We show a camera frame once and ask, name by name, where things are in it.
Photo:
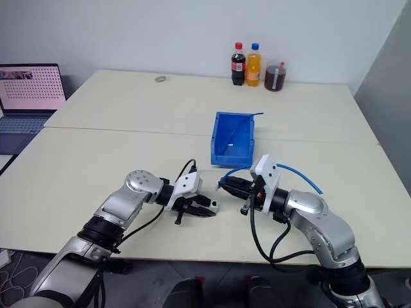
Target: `laptop screen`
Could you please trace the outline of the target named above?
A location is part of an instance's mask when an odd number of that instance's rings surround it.
[[[0,102],[3,111],[54,111],[66,98],[57,64],[0,65]]]

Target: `floor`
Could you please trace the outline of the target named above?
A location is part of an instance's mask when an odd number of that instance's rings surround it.
[[[21,257],[21,252],[12,256],[12,263],[0,269],[0,286],[11,273]],[[35,266],[44,268],[52,255],[23,253],[15,271],[13,284],[27,286],[35,276]],[[265,277],[279,290],[287,307],[333,307],[318,286],[310,284],[305,273],[284,274],[274,271],[267,264],[240,264],[226,262],[188,261],[130,261],[132,271],[128,275],[105,274],[107,290],[106,308],[154,308],[162,307],[167,295],[176,283],[185,278],[205,277],[203,283],[205,306],[211,308],[243,308],[245,278],[253,275]],[[388,269],[370,271],[382,296],[398,305],[411,303],[411,289],[405,280],[411,277],[411,269]],[[8,307],[22,296],[21,288],[9,289],[9,282],[0,289],[0,307]]]

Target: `bottle label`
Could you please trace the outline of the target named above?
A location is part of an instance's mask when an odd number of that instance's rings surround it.
[[[236,72],[245,71],[245,62],[242,62],[242,63],[231,62],[231,69]]]
[[[248,80],[258,80],[259,78],[259,72],[258,73],[252,73],[247,71],[247,79]]]

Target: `brown liquid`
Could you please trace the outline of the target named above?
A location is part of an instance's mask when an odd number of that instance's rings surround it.
[[[278,69],[277,80],[275,80],[275,69]],[[265,71],[264,87],[272,92],[278,92],[283,88],[286,70],[282,66],[271,65]]]

